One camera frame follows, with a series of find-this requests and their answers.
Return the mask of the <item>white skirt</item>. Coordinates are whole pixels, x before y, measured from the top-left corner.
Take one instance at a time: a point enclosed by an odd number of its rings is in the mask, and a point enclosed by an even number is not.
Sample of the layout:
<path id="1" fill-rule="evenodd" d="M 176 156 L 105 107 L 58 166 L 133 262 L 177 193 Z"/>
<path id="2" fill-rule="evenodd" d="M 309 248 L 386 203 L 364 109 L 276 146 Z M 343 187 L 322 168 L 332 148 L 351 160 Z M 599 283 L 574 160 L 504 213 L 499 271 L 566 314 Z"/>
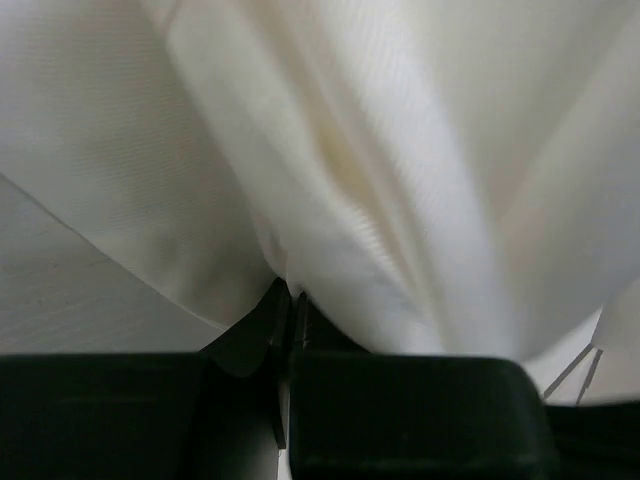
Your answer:
<path id="1" fill-rule="evenodd" d="M 635 1 L 5 1 L 5 271 L 94 248 L 223 332 L 639 393 Z"/>

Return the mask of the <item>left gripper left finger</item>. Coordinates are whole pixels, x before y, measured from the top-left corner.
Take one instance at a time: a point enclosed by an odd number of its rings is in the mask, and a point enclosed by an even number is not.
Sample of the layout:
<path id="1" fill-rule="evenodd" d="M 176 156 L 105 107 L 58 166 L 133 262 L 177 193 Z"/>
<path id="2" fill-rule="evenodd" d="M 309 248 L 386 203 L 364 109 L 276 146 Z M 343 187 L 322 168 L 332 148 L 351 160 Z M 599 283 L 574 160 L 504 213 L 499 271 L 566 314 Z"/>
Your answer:
<path id="1" fill-rule="evenodd" d="M 273 479 L 291 299 L 282 281 L 196 352 L 1 360 L 5 479 Z"/>

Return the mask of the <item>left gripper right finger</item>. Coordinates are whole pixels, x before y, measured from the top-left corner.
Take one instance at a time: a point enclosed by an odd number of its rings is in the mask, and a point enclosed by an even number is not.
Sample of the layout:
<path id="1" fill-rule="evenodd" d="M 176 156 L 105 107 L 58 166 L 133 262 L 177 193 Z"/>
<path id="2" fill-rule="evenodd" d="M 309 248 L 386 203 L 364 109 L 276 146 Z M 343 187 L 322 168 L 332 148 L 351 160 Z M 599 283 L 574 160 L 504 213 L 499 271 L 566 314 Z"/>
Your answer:
<path id="1" fill-rule="evenodd" d="M 307 299 L 296 311 L 295 479 L 635 479 L 639 405 L 554 406 L 496 358 L 365 351 Z"/>

